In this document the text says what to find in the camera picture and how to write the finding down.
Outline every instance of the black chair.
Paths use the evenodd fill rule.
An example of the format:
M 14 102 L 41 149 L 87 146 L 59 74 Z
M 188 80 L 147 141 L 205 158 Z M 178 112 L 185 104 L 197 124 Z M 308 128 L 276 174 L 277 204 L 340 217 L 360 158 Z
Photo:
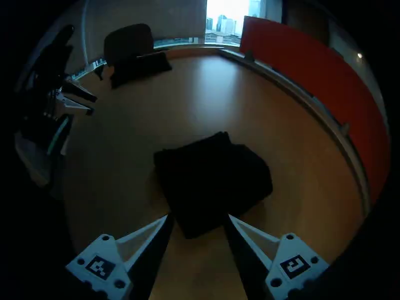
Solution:
M 133 56 L 143 56 L 154 51 L 150 27 L 134 24 L 111 32 L 104 39 L 104 59 L 109 66 Z

